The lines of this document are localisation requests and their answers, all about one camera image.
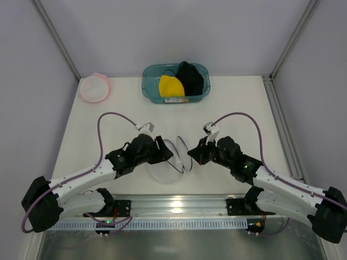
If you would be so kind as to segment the blue-rimmed mesh laundry bag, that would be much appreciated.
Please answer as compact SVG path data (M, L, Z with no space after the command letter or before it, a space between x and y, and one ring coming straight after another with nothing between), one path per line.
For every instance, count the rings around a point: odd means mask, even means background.
M169 145L169 150L173 153L173 157L162 163L164 169L159 169L158 172L151 170L148 175L156 183L161 185L171 185L181 181L184 173L190 172L193 169L192 157L187 155L188 146L181 136L176 136L176 142L173 143L169 139L163 140Z

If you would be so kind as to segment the yellow bra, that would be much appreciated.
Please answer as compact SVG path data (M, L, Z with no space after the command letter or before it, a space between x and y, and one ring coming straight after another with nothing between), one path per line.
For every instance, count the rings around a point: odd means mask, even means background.
M159 79L158 90L162 98L174 98L185 96L185 90L181 81L171 75L163 74Z

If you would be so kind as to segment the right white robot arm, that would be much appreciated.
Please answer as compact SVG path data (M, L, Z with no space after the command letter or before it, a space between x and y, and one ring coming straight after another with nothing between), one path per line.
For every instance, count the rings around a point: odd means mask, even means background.
M188 155L200 165L223 166L237 181L251 185L244 196L249 211L285 216L307 225L328 242L341 241L346 230L346 199L339 189L317 188L272 172L244 154L229 136L212 142L202 138Z

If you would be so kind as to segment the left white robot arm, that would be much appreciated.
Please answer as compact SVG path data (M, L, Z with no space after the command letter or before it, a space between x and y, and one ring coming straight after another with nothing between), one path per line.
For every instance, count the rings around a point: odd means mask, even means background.
M30 222L32 232L46 231L62 217L63 204L78 193L132 173L141 164L159 164L172 157L173 153L161 136L152 138L139 134L122 148L101 157L88 170L58 180L47 180L40 176L33 180L21 202L25 211L22 231L29 233L25 228L26 222Z

